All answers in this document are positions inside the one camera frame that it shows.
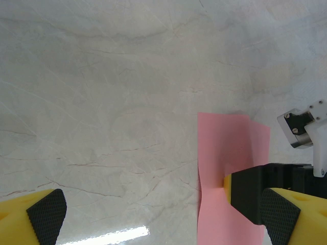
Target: pink paper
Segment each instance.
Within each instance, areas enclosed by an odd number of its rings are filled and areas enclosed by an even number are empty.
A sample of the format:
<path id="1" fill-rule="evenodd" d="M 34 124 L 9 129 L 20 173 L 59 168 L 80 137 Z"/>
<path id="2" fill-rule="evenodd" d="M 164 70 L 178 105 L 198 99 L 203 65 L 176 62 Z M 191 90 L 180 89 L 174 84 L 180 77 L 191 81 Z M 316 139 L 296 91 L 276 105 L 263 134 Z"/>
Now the pink paper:
<path id="1" fill-rule="evenodd" d="M 264 227 L 233 208 L 225 176 L 268 163 L 270 128 L 246 115 L 198 114 L 198 165 L 202 200 L 198 245 L 260 245 Z"/>

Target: marble surface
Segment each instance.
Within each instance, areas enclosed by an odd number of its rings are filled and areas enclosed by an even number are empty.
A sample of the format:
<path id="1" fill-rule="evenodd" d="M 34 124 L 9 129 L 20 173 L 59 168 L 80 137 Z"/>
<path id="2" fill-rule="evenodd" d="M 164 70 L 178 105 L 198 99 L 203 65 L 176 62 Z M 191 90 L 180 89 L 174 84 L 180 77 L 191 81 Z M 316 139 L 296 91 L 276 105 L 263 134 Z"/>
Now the marble surface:
<path id="1" fill-rule="evenodd" d="M 326 41 L 323 0 L 3 0 L 0 201 L 61 188 L 59 245 L 196 244 L 197 113 L 312 162 L 276 117 L 325 98 Z"/>

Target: pink sheet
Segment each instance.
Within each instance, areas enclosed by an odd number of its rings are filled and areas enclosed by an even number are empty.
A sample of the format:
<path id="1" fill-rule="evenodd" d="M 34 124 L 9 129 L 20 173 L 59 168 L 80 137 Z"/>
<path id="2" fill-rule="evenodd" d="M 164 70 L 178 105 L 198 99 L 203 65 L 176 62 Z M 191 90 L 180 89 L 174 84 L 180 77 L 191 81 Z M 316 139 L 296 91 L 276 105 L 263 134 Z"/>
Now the pink sheet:
<path id="1" fill-rule="evenodd" d="M 198 114 L 198 165 L 202 200 L 198 245 L 260 245 L 264 227 L 233 208 L 223 178 L 268 163 L 270 128 L 246 115 Z"/>

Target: white marble table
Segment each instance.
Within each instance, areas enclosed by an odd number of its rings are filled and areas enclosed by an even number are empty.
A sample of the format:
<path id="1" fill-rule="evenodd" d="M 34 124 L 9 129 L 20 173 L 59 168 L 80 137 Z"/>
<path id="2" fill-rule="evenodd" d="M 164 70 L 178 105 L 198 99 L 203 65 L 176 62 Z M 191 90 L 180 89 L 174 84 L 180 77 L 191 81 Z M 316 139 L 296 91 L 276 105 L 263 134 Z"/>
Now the white marble table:
<path id="1" fill-rule="evenodd" d="M 326 98 L 326 24 L 323 0 L 1 1 L 0 201 L 61 188 L 59 245 L 196 244 L 197 113 L 312 162 L 276 117 Z"/>

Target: black rubber pad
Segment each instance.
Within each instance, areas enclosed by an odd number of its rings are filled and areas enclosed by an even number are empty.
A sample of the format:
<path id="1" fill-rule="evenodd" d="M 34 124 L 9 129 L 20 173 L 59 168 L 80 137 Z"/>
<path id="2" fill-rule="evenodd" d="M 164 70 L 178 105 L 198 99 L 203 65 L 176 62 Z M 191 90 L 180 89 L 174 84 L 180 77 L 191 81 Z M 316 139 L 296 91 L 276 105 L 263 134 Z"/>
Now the black rubber pad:
<path id="1" fill-rule="evenodd" d="M 301 210 L 270 188 L 261 197 L 260 213 L 273 245 L 287 245 Z"/>
<path id="2" fill-rule="evenodd" d="M 52 191 L 26 210 L 40 245 L 55 245 L 67 205 L 61 189 Z"/>

